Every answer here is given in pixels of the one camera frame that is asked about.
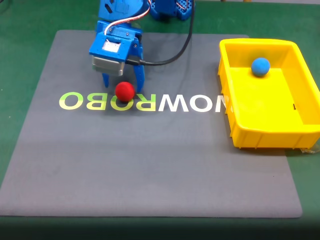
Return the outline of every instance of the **yellow bin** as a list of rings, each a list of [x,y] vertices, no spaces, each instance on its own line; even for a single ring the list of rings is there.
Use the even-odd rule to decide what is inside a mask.
[[[237,148],[311,148],[320,138],[320,92],[298,46],[276,39],[220,42],[220,76],[230,136]],[[252,74],[257,58],[270,62]]]

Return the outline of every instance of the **robotic arm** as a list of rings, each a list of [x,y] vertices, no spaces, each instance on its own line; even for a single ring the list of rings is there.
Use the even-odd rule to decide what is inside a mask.
[[[195,15],[195,0],[100,0],[96,37],[89,50],[93,68],[102,72],[106,87],[109,75],[121,76],[125,64],[133,65],[137,92],[145,81],[144,66],[160,66],[177,60],[187,48],[192,36]],[[150,13],[156,20],[177,17],[186,20],[191,16],[187,39],[174,57],[149,62],[143,60],[142,31],[133,28],[129,22]]]

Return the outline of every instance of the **gray mat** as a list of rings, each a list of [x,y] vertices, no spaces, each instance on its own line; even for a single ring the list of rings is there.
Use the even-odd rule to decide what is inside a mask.
[[[284,152],[234,148],[225,107],[217,101],[219,41],[243,36],[195,34],[179,60],[146,67],[143,94],[147,100],[156,95],[155,111],[137,109],[138,98],[129,110],[113,109],[115,85],[135,83],[135,77],[127,67],[104,88],[88,54],[94,37],[90,31],[57,33],[0,189],[0,215],[301,216]],[[185,39],[146,33],[145,58],[167,59]],[[69,92],[84,98],[77,109],[60,107]],[[91,93],[108,93],[105,110],[87,108]],[[179,103],[175,111],[166,103],[159,111],[166,95],[172,102],[182,95],[186,106]],[[196,95],[203,96],[193,101]],[[75,96],[65,100],[67,106],[76,102]]]

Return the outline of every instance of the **green surface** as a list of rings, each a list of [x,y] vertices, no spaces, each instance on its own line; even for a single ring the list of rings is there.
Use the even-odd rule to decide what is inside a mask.
[[[98,9],[98,0],[12,0],[9,9],[0,13],[0,182],[56,32],[94,30]],[[188,21],[156,22],[150,16],[138,23],[145,32],[187,33],[189,28]],[[320,5],[197,2],[194,33],[294,41],[319,86],[319,23]],[[194,234],[197,238],[199,234],[282,237],[287,229],[293,233],[320,225],[320,155],[290,151],[287,156],[303,209],[299,219],[0,217],[0,238],[37,234],[39,239],[44,235],[61,239],[78,232],[93,239],[91,233],[97,231],[97,236],[117,239],[190,239]]]

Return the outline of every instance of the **sticker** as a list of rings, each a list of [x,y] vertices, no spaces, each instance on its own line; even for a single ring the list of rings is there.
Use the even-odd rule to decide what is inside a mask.
[[[114,43],[110,41],[105,41],[102,49],[108,52],[117,53],[120,48],[120,43]]]

